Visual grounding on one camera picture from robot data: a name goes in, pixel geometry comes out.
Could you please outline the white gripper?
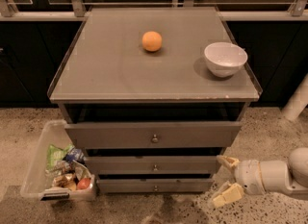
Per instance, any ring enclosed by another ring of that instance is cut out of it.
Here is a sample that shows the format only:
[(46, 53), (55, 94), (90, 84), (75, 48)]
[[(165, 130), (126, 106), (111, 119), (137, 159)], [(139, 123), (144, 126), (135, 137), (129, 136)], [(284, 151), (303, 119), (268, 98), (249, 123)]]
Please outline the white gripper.
[(244, 197), (244, 193), (249, 195), (263, 195), (266, 193), (259, 161), (248, 160), (240, 162), (236, 158), (224, 155), (218, 155), (217, 160), (230, 172), (234, 171), (234, 177), (237, 183), (231, 184), (230, 182), (225, 182), (213, 194), (210, 203), (214, 208), (220, 208), (241, 200)]

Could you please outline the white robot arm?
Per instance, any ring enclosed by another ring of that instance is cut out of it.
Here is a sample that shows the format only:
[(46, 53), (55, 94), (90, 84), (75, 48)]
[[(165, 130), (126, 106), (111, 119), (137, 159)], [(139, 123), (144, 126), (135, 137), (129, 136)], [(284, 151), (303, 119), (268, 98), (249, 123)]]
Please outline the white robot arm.
[(234, 183), (225, 182), (209, 201), (220, 208), (242, 199), (245, 195), (264, 195), (277, 192), (291, 198), (308, 198), (308, 148), (296, 148), (287, 162), (239, 161), (236, 158), (217, 156), (218, 162), (230, 171)]

